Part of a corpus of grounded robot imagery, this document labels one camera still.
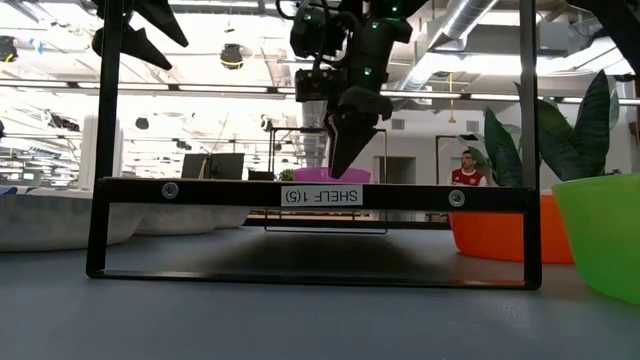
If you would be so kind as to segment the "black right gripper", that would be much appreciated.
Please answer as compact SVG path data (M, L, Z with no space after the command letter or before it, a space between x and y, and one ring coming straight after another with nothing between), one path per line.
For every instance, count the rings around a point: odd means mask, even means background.
M376 135L379 119L387 120L393 103L380 93L351 86L339 93L332 114L324 119L328 134L328 174L342 176Z

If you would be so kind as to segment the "purple plastic bowl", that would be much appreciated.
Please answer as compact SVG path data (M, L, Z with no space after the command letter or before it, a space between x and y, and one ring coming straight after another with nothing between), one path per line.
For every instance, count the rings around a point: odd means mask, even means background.
M371 173L363 169L349 168L340 178L332 178L327 167L312 167L295 169L293 177L296 182L367 184L371 180Z

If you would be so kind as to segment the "orange plastic bowl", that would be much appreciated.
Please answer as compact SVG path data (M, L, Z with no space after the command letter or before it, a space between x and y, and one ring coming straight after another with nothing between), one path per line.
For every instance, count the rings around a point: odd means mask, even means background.
M540 196L541 258L543 264L573 264L574 259L555 198ZM521 214L451 213L455 244L463 255L523 262Z

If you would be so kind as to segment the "green plastic bowl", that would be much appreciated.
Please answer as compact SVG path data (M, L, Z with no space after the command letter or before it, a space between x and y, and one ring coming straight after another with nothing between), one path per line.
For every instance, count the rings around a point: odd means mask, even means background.
M552 193L583 281L640 306L640 173L563 182Z

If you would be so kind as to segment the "white shelf label sticker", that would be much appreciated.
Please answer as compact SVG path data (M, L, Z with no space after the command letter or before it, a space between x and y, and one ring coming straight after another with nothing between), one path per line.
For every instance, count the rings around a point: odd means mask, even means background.
M362 206L363 186L302 185L281 188L282 207L349 207Z

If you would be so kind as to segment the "long ceiling light strip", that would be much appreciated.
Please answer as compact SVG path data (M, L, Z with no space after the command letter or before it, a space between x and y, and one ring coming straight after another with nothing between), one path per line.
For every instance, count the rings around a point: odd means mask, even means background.
M0 87L15 89L53 90L71 93L96 94L98 82L51 81L38 79L0 79ZM187 85L175 83L119 83L118 91L126 95L166 96L222 96L247 98L295 99L293 87L235 86L235 85ZM519 97L512 94L456 93L441 91L397 91L382 90L381 95L392 99L409 100L453 100L516 102Z

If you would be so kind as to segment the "dark computer monitor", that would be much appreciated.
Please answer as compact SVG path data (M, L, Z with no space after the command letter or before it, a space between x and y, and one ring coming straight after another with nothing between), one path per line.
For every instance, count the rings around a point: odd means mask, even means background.
M244 169L244 153L216 153L209 156L209 178L241 180Z
M181 177L186 179L208 179L210 160L208 154L185 154Z

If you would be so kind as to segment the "person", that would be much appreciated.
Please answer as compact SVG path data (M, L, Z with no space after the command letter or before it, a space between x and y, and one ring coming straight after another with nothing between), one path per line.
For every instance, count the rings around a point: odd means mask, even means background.
M477 169L477 161L469 150L461 154L461 166L454 169L449 175L450 185L461 186L487 186L487 178Z

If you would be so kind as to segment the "blue table mat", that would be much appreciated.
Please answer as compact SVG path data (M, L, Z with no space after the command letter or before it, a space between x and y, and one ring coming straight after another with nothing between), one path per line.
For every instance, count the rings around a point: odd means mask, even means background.
M142 237L112 268L519 278L444 231ZM640 306L545 266L538 291L92 280L85 252L0 254L0 360L640 360Z

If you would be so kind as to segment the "silver ventilation duct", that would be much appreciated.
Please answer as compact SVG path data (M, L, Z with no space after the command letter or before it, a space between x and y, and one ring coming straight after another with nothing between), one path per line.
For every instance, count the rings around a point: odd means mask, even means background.
M302 148L306 167L321 167L324 162L327 133L323 129L326 101L302 104L301 128L319 128L318 132L303 133Z
M428 22L414 45L416 61L398 81L396 90L420 91L439 71L451 70L460 57L437 53L438 48L462 51L467 37L499 0L450 0L444 14Z

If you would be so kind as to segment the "black aluminium table frame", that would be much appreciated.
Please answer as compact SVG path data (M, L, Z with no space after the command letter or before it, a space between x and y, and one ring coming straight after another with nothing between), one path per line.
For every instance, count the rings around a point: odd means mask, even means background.
M353 229L393 229L393 230L450 230L443 222L404 222L373 220L326 220L326 219L265 219L247 218L244 226L258 227L307 227L307 228L353 228Z

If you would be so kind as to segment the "black frame wooden shelf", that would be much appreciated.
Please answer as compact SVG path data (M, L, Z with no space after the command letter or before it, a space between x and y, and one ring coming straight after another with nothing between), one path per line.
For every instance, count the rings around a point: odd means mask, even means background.
M349 207L282 207L281 188L302 185L356 185L217 179L144 179L117 177L113 173L115 121L118 103L119 60L122 54L125 0L91 0L104 25L93 46L101 58L97 159L86 274L91 278L147 279L148 273L110 270L106 266L106 242L110 207L114 203L156 205L217 205L250 209L283 210L392 210L437 213L473 212L521 214L524 219L523 274L518 280L455 279L455 288L534 290L542 282L539 205L539 155L537 130L536 49L533 33L534 0L522 0L521 60L524 68L525 179L520 188L437 185L360 184L363 205Z

